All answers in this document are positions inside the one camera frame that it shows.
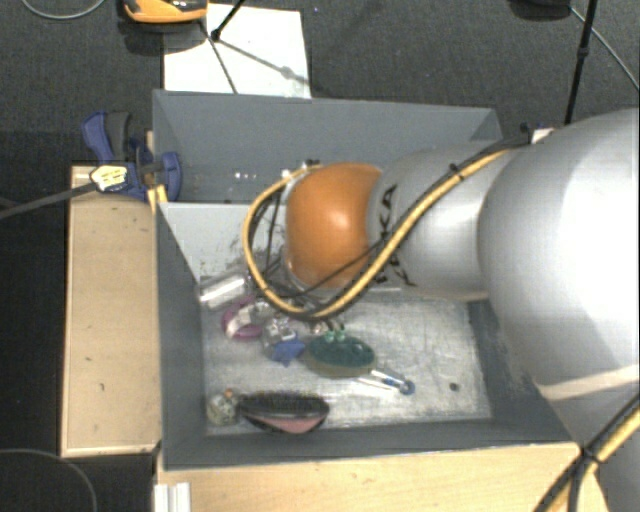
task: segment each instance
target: orange object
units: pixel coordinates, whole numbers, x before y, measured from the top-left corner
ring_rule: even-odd
[[[295,185],[287,202],[285,263],[303,285],[315,285],[367,250],[367,205],[379,177],[373,165],[341,162]],[[366,261],[361,258],[322,288],[346,285]]]
[[[140,23],[185,23],[207,15],[205,0],[125,0],[127,15]]]

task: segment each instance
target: yellow cable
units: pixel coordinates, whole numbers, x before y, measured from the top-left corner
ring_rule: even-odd
[[[508,150],[497,151],[490,155],[487,155],[476,162],[470,164],[469,166],[462,169],[459,173],[452,175],[449,179],[447,179],[444,183],[442,183],[438,188],[436,188],[433,192],[427,195],[421,202],[418,204],[407,216],[407,218],[402,222],[397,231],[392,235],[389,239],[385,247],[382,249],[380,254],[376,257],[373,263],[367,268],[367,270],[358,278],[358,280],[351,286],[351,288],[336,300],[334,303],[327,306],[325,309],[318,311],[312,315],[313,318],[323,318],[327,315],[335,313],[339,311],[342,307],[348,304],[351,300],[353,300],[358,294],[360,294],[373,280],[373,278],[382,270],[382,267],[386,264],[388,259],[391,257],[393,251],[395,251],[402,240],[407,236],[411,228],[420,220],[422,215],[431,207],[433,204],[438,201],[441,197],[447,194],[452,188],[458,185],[465,178],[468,178],[472,174],[478,172],[480,169],[484,168],[486,165],[490,164],[497,158],[501,157]],[[242,245],[244,249],[244,255],[247,262],[247,266],[249,267],[249,271],[253,276],[258,288],[264,293],[264,295],[277,307],[280,309],[294,314],[304,314],[306,311],[304,308],[299,308],[296,306],[292,306],[288,302],[281,299],[278,295],[276,295],[270,288],[268,283],[265,281],[264,277],[260,273],[258,266],[256,265],[255,259],[253,258],[253,254],[251,251],[251,247],[249,244],[249,227],[251,225],[251,221],[255,216],[258,208],[268,199],[271,195],[273,195],[278,190],[284,188],[287,183],[289,183],[292,179],[297,178],[301,174],[308,172],[308,169],[300,169],[290,176],[280,180],[278,183],[272,185],[264,192],[262,192],[253,204],[249,207],[249,211],[247,212],[247,217],[245,218],[243,230],[242,230]]]
[[[611,455],[613,455],[624,442],[629,439],[633,433],[640,427],[640,405],[636,405],[631,411],[631,414],[620,424],[620,426],[614,430],[609,436],[609,439],[602,445],[597,453],[594,453],[594,457],[600,462],[606,462]],[[591,461],[585,470],[584,477],[593,474],[598,469],[598,463]],[[550,512],[556,512],[560,510],[569,499],[569,492],[571,491],[572,479],[569,479],[560,491],[553,497],[553,499],[547,505],[546,510]]]

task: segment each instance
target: metal cylinder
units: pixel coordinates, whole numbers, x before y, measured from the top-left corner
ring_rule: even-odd
[[[231,304],[249,293],[248,281],[247,272],[242,269],[204,278],[196,287],[198,302],[211,310]]]
[[[472,142],[411,154],[389,166],[369,199],[367,232],[371,242],[388,232],[422,192],[460,163],[486,147]],[[434,298],[486,298],[476,256],[476,222],[482,201],[503,167],[507,153],[470,176],[438,201],[418,222],[386,266],[385,276],[416,286]]]
[[[638,110],[520,151],[482,206],[478,256],[511,345],[573,439],[590,441],[638,392]],[[612,511],[640,502],[638,456],[636,433],[601,470]]]

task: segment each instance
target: bin floor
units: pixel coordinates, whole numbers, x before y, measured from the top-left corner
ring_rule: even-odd
[[[416,391],[403,395],[358,382],[329,379],[300,360],[289,367],[268,359],[259,341],[230,340],[221,313],[202,310],[205,393],[314,392],[330,404],[322,428],[488,419],[491,416],[476,344],[464,303],[410,297],[397,289],[373,289],[343,320],[349,335],[370,345],[378,365],[412,380]],[[209,426],[210,435],[246,434],[241,421]]]

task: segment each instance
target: blue plastic object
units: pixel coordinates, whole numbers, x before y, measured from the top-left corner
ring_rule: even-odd
[[[288,367],[296,357],[298,357],[305,349],[305,344],[297,337],[292,340],[281,341],[273,347],[271,360],[282,363]]]
[[[87,147],[95,153],[101,165],[118,161],[113,145],[116,144],[118,145],[117,147],[122,147],[125,142],[124,140],[110,140],[109,130],[107,128],[107,116],[108,114],[106,112],[97,111],[87,117],[82,123],[82,137],[84,142]],[[125,137],[128,114],[115,118],[116,127],[113,126],[114,119],[111,119],[111,121],[111,128],[112,131],[114,131],[112,136],[119,138]],[[143,183],[141,174],[145,173],[145,167],[147,165],[153,163],[153,154],[144,142],[138,139],[130,139],[128,146],[131,152],[135,154],[137,164],[142,167],[138,169],[134,162],[119,161],[118,164],[127,169],[127,184],[124,187],[117,187],[113,190],[107,190],[106,192],[123,194],[133,199],[146,202],[149,187]],[[182,168],[180,167],[177,153],[163,153],[162,167],[163,176],[157,181],[166,186],[167,199],[169,199],[169,201],[175,201],[178,199],[182,186]]]

